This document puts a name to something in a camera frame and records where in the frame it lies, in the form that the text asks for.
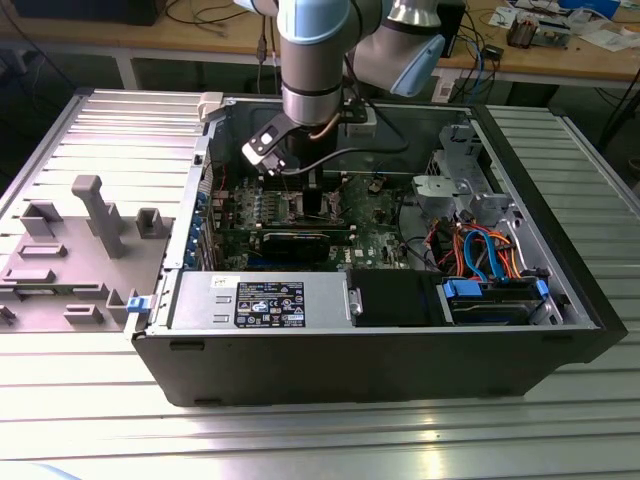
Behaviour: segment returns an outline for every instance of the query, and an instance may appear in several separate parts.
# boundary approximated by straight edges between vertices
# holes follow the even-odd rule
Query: blue tab
[[[145,297],[131,297],[127,302],[127,312],[129,313],[149,313],[151,311],[152,295]]]
[[[453,284],[451,283],[451,280],[449,280],[447,283],[445,283],[443,285],[444,288],[444,294],[447,298],[451,298],[451,297],[455,297],[456,296],[456,289],[453,286]]]
[[[449,280],[443,288],[447,298],[482,296],[480,284],[475,280]]]
[[[547,298],[549,296],[549,287],[544,280],[538,280],[536,282],[536,287],[538,287],[538,292],[540,292],[540,296],[542,298]]]

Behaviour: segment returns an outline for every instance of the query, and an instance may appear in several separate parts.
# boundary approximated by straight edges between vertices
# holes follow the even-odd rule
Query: wire bundle
[[[438,229],[436,223],[425,238],[425,245],[431,243],[433,235]],[[488,275],[480,269],[480,265],[487,258],[491,275],[499,280],[522,278],[516,262],[516,245],[496,230],[489,230],[476,224],[457,225],[452,230],[452,249],[439,261],[438,268],[443,270],[452,256],[455,265],[449,270],[450,275],[470,278],[482,282],[489,281]],[[472,244],[486,245],[484,252],[474,263],[472,258]]]
[[[458,35],[456,35],[456,37],[467,42],[468,46],[473,47],[473,51],[470,51],[469,53],[472,57],[474,57],[475,64],[474,67],[469,70],[469,73],[462,83],[462,86],[454,87],[456,91],[451,97],[451,101],[454,101],[460,95],[462,100],[464,100],[465,95],[470,95],[467,103],[471,103],[475,98],[477,98],[478,95],[481,95],[487,91],[487,96],[491,95],[493,86],[495,84],[496,72],[500,69],[500,61],[496,63],[493,59],[489,59],[492,65],[492,72],[486,78],[482,79],[482,73],[486,70],[485,58],[482,55],[482,52],[486,47],[486,43],[484,40],[484,36],[482,36],[482,34],[480,34],[480,32],[478,32],[478,30],[476,29],[475,22],[471,15],[469,15],[469,11],[465,10],[464,14],[469,19],[471,26],[469,27],[467,25],[460,25],[460,28],[468,31],[469,33],[459,33]],[[467,83],[469,82],[469,80],[471,79],[471,75],[475,71],[477,71],[477,75],[473,86],[471,87],[471,91],[469,91],[467,90]],[[480,87],[485,84],[488,84],[488,86],[480,90]]]

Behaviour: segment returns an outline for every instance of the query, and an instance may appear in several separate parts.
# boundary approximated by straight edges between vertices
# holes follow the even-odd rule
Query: white sticker
[[[216,275],[211,278],[211,288],[235,288],[240,277],[232,275]]]

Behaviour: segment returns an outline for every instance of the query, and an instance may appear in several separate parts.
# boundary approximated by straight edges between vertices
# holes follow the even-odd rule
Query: wooden workbench
[[[225,5],[227,0],[192,0],[195,9]],[[486,23],[498,0],[469,0],[470,13],[487,43],[505,49],[498,79],[537,83],[621,87],[629,82],[640,65],[640,52],[626,49],[612,53],[580,38],[572,38],[567,49],[536,47],[527,50],[508,47],[506,29]],[[232,5],[206,12],[207,19],[220,18],[242,9]],[[178,18],[192,20],[189,1],[172,8]],[[113,56],[126,88],[137,88],[131,58],[160,58],[205,62],[255,63],[260,19],[248,13],[223,25],[209,27],[212,33],[161,16],[152,27],[136,27],[100,22],[22,19],[14,16],[21,28],[41,48],[68,53],[93,53]],[[640,21],[640,13],[620,9],[616,21]],[[0,46],[28,47],[0,15]],[[451,58],[442,59],[435,75],[447,82],[459,78],[463,70],[473,68],[473,58],[463,42],[457,42]]]

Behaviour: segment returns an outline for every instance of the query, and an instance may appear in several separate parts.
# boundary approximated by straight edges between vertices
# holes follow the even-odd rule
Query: robotic arm
[[[336,125],[353,121],[343,110],[345,55],[359,80],[410,97],[429,79],[445,43],[438,34],[437,0],[235,1],[277,16],[284,113],[242,149],[269,175],[306,173],[335,153]],[[277,144],[285,138],[300,162],[297,171],[283,172],[287,164]],[[321,169],[311,173],[321,177]]]

